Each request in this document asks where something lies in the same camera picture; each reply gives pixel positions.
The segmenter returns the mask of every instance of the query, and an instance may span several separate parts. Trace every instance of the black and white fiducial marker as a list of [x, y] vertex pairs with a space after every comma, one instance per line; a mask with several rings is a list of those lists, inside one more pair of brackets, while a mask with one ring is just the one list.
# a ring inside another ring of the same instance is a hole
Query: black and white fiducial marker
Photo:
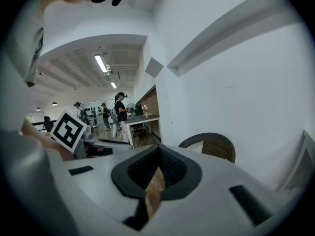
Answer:
[[74, 153], [86, 128], [85, 123], [68, 111], [64, 111], [58, 118], [50, 135], [67, 150]]

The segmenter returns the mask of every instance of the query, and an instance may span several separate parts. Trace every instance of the ceiling light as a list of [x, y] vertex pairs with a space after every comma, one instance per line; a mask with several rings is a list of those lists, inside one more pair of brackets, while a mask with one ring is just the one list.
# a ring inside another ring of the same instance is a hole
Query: ceiling light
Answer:
[[106, 70], [106, 68], [105, 68], [105, 65], [104, 65], [104, 63], [103, 63], [103, 61], [102, 61], [100, 55], [95, 55], [95, 59], [96, 59], [98, 65], [99, 65], [99, 67], [102, 69], [102, 71], [103, 71], [104, 73], [107, 72], [107, 70]]

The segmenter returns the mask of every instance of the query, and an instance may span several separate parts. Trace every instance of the desk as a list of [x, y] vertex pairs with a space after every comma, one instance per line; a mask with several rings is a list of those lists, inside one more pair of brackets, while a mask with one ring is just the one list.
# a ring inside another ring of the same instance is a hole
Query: desk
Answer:
[[[159, 131], [161, 133], [161, 125], [160, 125], [160, 121], [159, 121], [159, 115], [150, 115], [147, 118], [145, 116], [127, 117], [127, 120], [125, 120], [125, 124], [127, 126], [129, 141], [130, 141], [130, 144], [132, 146], [133, 146], [133, 142], [132, 142], [132, 135], [131, 135], [131, 132], [130, 132], [130, 126], [131, 125], [135, 125], [135, 124], [150, 122], [150, 121], [154, 121], [154, 120], [158, 120]], [[150, 125], [150, 123], [149, 123], [149, 132], [151, 133], [151, 125]]]

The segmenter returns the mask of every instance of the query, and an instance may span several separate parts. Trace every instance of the window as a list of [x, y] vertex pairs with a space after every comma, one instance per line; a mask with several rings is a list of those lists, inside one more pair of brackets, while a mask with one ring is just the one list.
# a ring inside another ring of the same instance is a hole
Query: window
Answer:
[[32, 116], [27, 116], [26, 120], [28, 120], [30, 123], [33, 123], [33, 117]]

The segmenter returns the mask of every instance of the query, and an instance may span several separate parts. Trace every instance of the brick wall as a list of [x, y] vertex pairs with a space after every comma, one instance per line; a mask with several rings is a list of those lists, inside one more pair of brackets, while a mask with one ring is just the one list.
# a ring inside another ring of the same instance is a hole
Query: brick wall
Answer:
[[[142, 107], [144, 105], [147, 105], [149, 114], [159, 115], [158, 97], [156, 89], [153, 89], [147, 96], [145, 96], [141, 101], [139, 101], [138, 104], [141, 104]], [[161, 138], [161, 135], [159, 133], [158, 120], [151, 121], [151, 130], [152, 133]]]

